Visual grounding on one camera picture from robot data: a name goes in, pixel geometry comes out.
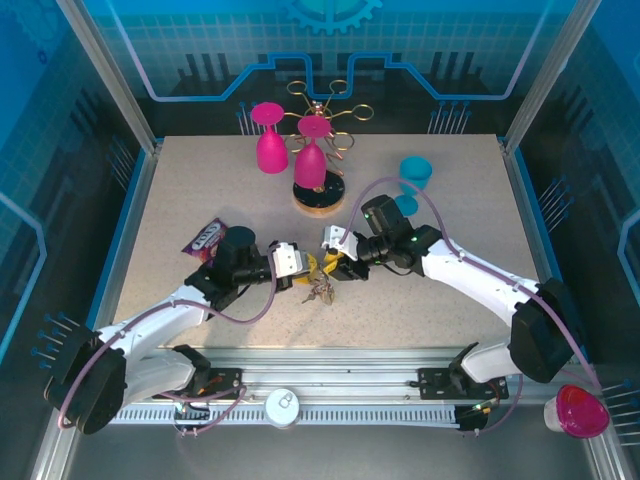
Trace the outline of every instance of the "wooden base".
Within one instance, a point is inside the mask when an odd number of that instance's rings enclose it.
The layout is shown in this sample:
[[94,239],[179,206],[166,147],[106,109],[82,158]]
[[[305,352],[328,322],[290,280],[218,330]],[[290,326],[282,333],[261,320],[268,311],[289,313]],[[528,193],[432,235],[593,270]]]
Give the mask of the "wooden base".
[[336,210],[344,199],[344,180],[340,175],[327,171],[321,191],[302,188],[293,184],[293,198],[305,212],[326,215]]

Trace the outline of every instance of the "beige countertop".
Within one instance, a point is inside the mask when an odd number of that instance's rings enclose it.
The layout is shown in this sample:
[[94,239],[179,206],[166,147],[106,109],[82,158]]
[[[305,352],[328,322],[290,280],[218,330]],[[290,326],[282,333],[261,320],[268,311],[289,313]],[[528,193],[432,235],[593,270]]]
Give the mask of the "beige countertop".
[[[353,201],[373,180],[397,175],[400,161],[422,155],[433,165],[427,187],[447,231],[462,247],[501,268],[537,278],[496,137],[493,135],[356,135],[348,152],[346,198],[324,218],[293,203],[293,160],[279,175],[256,166],[252,136],[168,137],[140,224],[115,321],[166,298],[195,271],[197,259],[182,248],[215,217],[256,232],[262,252],[273,240],[297,242],[318,253],[325,225],[344,225]],[[368,197],[400,194],[379,186]],[[355,229],[369,235],[365,220]],[[435,219],[428,207],[411,217],[414,227]],[[171,344],[196,347],[436,347],[463,346],[508,335],[491,312],[452,288],[380,268],[368,282],[334,282],[331,307],[319,299],[301,304],[307,286],[278,294],[269,313],[253,326],[212,319]],[[225,312],[236,318],[257,313],[268,285],[254,286]]]

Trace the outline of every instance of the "blue frame edge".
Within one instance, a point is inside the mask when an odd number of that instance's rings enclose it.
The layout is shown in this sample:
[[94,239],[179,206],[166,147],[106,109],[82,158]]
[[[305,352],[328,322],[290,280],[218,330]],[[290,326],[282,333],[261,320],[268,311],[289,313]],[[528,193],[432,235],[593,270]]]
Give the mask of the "blue frame edge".
[[547,232],[547,229],[544,225],[544,219],[542,218],[540,205],[538,205],[538,198],[536,197],[535,191],[533,190],[533,183],[531,183],[529,170],[527,170],[527,166],[524,162],[524,156],[522,155],[522,151],[520,150],[520,147],[516,148],[514,152],[514,157],[516,159],[516,164],[517,164],[518,170],[520,171],[520,175],[522,177],[522,183],[524,184],[527,200],[531,205],[531,211],[533,212],[533,219],[536,223],[536,228],[538,229],[538,232],[540,232],[540,239],[542,240],[542,248],[544,249],[544,254],[547,257],[547,261],[549,262],[549,268],[551,269],[551,274],[555,278],[562,280],[562,273],[560,273],[560,266],[558,265],[556,254],[554,253],[553,246],[551,245],[551,238],[549,237],[549,232]]
[[138,160],[136,161],[136,166],[133,169],[133,175],[131,176],[131,181],[129,182],[129,188],[127,189],[127,195],[124,198],[122,211],[120,212],[120,217],[118,218],[118,223],[116,224],[116,230],[115,232],[113,232],[111,246],[109,247],[109,252],[107,253],[107,258],[104,262],[102,273],[100,274],[100,280],[98,281],[98,286],[96,287],[96,293],[93,295],[91,308],[89,309],[89,314],[87,315],[86,325],[91,330],[93,330],[98,319],[98,310],[100,309],[100,304],[102,303],[102,298],[104,297],[104,292],[107,288],[107,281],[109,280],[109,274],[111,273],[113,263],[116,259],[116,253],[118,252],[118,248],[120,247],[124,225],[127,221],[127,218],[129,217],[131,203],[133,202],[133,196],[135,194],[136,188],[138,187],[138,181],[140,180],[140,174],[142,172],[142,166],[144,165],[145,159],[146,153],[143,149],[140,149]]

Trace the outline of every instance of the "gear logo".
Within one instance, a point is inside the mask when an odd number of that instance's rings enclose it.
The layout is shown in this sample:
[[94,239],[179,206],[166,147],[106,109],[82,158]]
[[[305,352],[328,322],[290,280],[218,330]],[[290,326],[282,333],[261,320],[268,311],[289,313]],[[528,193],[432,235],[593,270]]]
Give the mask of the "gear logo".
[[60,13],[55,0],[0,0],[0,12],[12,13],[24,33],[41,49],[55,39]]
[[282,6],[290,20],[300,28],[311,27],[314,34],[321,31],[333,35],[336,30],[347,33],[349,27],[360,28],[363,19],[371,20],[374,8],[382,7],[381,0],[283,0]]

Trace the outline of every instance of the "keys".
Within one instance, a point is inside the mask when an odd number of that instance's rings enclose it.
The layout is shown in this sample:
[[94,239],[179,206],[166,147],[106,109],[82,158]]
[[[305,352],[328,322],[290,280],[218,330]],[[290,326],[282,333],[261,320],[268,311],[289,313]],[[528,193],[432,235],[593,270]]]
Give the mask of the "keys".
[[320,271],[315,278],[311,279],[310,284],[311,292],[307,298],[302,301],[302,303],[307,303],[311,300],[315,300],[316,297],[320,297],[322,303],[325,305],[333,304],[333,301],[336,298],[336,292],[331,283],[329,283],[329,276],[326,273]]

